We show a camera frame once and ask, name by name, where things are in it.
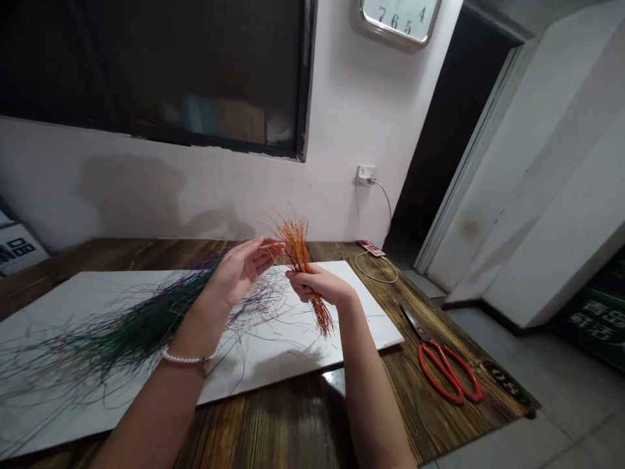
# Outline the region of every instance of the bundle of colorful fibers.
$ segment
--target bundle of colorful fibers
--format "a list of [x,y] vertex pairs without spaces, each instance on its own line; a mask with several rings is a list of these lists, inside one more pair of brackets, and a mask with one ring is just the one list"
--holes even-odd
[[[0,402],[38,391],[38,381],[54,387],[59,397],[76,388],[85,397],[115,375],[134,375],[144,364],[156,364],[160,359],[157,352],[172,341],[221,259],[208,261],[205,270],[189,271],[176,280],[145,289],[140,292],[144,297],[146,292],[153,291],[154,295],[128,309],[97,315],[61,331],[48,331],[47,335],[60,333],[33,345],[8,348],[2,344],[0,357],[6,361],[0,360],[0,380],[19,375],[20,382],[32,388],[19,386],[2,393]],[[260,277],[233,309],[226,329],[242,332],[276,319],[277,302],[285,287],[283,279],[272,271]],[[49,383],[51,375],[53,384]]]
[[[287,265],[296,272],[311,274],[311,257],[306,247],[306,237],[308,235],[308,220],[300,218],[297,221],[285,220],[278,214],[282,224],[276,222],[271,216],[271,220],[276,226],[272,233],[285,243],[285,255],[288,257]],[[314,313],[316,315],[317,329],[324,337],[327,337],[334,330],[332,316],[327,310],[326,303],[321,296],[315,292],[314,299],[311,300]]]

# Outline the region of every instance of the wall outlet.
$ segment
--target wall outlet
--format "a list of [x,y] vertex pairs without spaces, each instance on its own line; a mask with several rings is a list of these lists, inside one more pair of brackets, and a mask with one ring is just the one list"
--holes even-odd
[[359,166],[358,172],[356,173],[356,184],[370,186],[371,184],[367,182],[367,179],[373,177],[375,174],[375,166]]

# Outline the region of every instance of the bracelet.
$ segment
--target bracelet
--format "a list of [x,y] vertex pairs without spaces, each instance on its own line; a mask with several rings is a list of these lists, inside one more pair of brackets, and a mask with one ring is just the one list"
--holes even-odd
[[209,360],[212,360],[213,358],[215,358],[215,355],[217,355],[217,352],[215,352],[211,356],[206,356],[202,358],[181,358],[181,357],[174,357],[173,355],[170,355],[167,352],[168,350],[169,350],[169,347],[165,347],[165,349],[163,350],[163,358],[165,358],[166,360],[169,360],[170,362],[175,362],[175,363],[206,363]]

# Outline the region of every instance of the power cord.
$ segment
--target power cord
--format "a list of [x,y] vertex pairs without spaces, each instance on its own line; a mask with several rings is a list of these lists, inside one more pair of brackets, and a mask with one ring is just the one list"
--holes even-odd
[[[389,228],[388,230],[386,230],[386,236],[384,236],[384,240],[382,241],[382,244],[384,244],[384,241],[386,241],[387,236],[389,236],[389,233],[391,232],[391,222],[393,220],[393,212],[391,211],[391,201],[389,200],[389,196],[388,194],[386,194],[386,189],[384,188],[384,186],[382,186],[375,178],[367,178],[367,182],[371,185],[373,184],[377,184],[382,188],[382,192],[384,192],[384,196],[386,197],[386,202],[389,205]],[[375,280],[375,281],[379,281],[380,283],[395,283],[397,281],[397,279],[399,278],[399,272],[397,272],[397,269],[395,268],[395,266],[393,264],[391,264],[391,262],[389,261],[389,259],[387,259],[386,257],[382,257],[382,259],[384,259],[386,261],[386,263],[391,266],[393,268],[393,271],[395,271],[395,279],[394,280],[380,280],[380,279],[376,279],[375,277],[370,276],[368,273],[366,273],[364,270],[362,270],[360,268],[360,266],[358,265],[358,258],[362,255],[368,254],[368,251],[365,251],[359,255],[357,255],[354,259],[354,265],[356,265],[356,268],[358,270],[360,270],[360,272],[369,277],[371,280]]]

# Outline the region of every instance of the hand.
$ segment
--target hand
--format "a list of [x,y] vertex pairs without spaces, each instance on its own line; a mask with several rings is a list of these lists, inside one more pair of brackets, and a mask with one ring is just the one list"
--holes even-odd
[[356,296],[356,292],[349,283],[334,274],[330,274],[326,269],[311,264],[311,270],[312,274],[293,270],[289,270],[285,274],[291,282],[291,287],[303,303],[312,300],[314,292],[320,294],[325,301],[333,305]]
[[271,238],[250,240],[232,248],[224,256],[202,294],[223,301],[230,310],[245,296],[252,284],[282,254],[285,244]]

